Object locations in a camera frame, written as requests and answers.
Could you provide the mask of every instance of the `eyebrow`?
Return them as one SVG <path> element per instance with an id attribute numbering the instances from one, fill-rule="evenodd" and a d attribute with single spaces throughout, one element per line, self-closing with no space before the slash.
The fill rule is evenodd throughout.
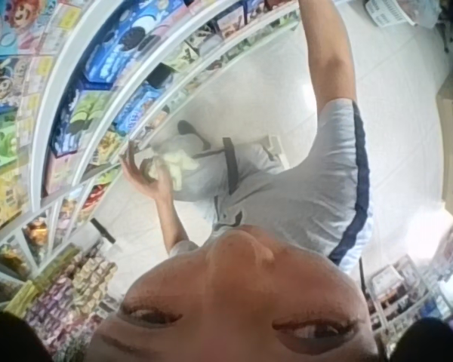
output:
<path id="1" fill-rule="evenodd" d="M 123 353 L 129 354 L 134 357 L 140 357 L 143 359 L 147 359 L 149 361 L 158 361 L 160 358 L 160 355 L 157 351 L 153 351 L 152 349 L 149 348 L 136 348 L 136 347 L 131 347 L 130 345 L 126 345 L 125 343 L 119 341 L 116 338 L 105 336 L 103 334 L 99 335 L 100 339 L 106 343 L 107 345 L 110 345 L 114 348 L 117 348 Z"/>

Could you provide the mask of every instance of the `navy stripe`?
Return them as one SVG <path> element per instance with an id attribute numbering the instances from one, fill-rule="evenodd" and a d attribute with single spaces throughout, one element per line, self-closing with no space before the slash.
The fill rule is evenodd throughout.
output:
<path id="1" fill-rule="evenodd" d="M 239 167 L 236 164 L 235 147 L 230 138 L 223 138 L 225 148 L 226 171 L 228 173 L 228 193 L 232 195 L 239 185 Z"/>
<path id="2" fill-rule="evenodd" d="M 357 166 L 357 188 L 356 204 L 354 210 L 356 215 L 353 221 L 347 226 L 339 244 L 332 250 L 329 259 L 336 265 L 340 265 L 347 252 L 356 245 L 357 235 L 364 228 L 368 219 L 369 208 L 369 163 L 368 153 L 365 149 L 365 132 L 362 126 L 361 114 L 356 103 L 354 108 L 354 134 L 356 136 L 356 166 Z"/>

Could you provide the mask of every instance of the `eye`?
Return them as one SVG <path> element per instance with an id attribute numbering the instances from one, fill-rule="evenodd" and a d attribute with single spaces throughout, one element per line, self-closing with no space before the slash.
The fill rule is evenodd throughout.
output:
<path id="1" fill-rule="evenodd" d="M 137 321 L 142 321 L 153 326 L 168 326 L 180 320 L 181 316 L 163 313 L 162 311 L 139 310 L 133 311 L 129 316 Z"/>
<path id="2" fill-rule="evenodd" d="M 286 324 L 273 326 L 275 330 L 300 339 L 330 339 L 345 337 L 353 332 L 353 324 L 335 322 L 306 322 L 303 324 Z"/>

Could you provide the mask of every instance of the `blue package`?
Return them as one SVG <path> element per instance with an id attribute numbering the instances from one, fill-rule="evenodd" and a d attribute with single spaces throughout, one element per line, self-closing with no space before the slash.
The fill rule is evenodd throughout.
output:
<path id="1" fill-rule="evenodd" d="M 0 113 L 18 108 L 30 57 L 0 57 Z"/>
<path id="2" fill-rule="evenodd" d="M 147 82 L 142 83 L 112 123 L 116 132 L 121 136 L 131 132 L 161 94 L 162 90 L 151 87 Z"/>
<path id="3" fill-rule="evenodd" d="M 110 84 L 91 83 L 85 78 L 69 87 L 51 138 L 51 148 L 57 157 L 79 150 L 82 137 L 102 118 L 110 95 Z"/>
<path id="4" fill-rule="evenodd" d="M 251 21 L 261 16 L 267 9 L 265 8 L 264 0 L 244 0 L 245 4 L 245 22 L 249 24 Z"/>
<path id="5" fill-rule="evenodd" d="M 36 54 L 57 0 L 0 0 L 0 55 Z"/>
<path id="6" fill-rule="evenodd" d="M 169 28 L 189 14 L 183 0 L 143 0 L 125 10 L 85 64 L 89 81 L 114 83 L 130 62 L 157 44 Z"/>

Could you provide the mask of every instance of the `gray pants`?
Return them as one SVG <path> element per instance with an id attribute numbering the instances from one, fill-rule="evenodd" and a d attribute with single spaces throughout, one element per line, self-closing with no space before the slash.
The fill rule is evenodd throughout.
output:
<path id="1" fill-rule="evenodd" d="M 155 151 L 159 154 L 182 149 L 199 163 L 196 170 L 183 170 L 183 188 L 174 193 L 178 201 L 193 202 L 205 220 L 218 222 L 219 205 L 245 179 L 262 173 L 275 175 L 284 170 L 282 163 L 260 143 L 245 143 L 216 150 L 202 151 L 202 143 L 195 135 L 175 136 L 162 143 Z"/>

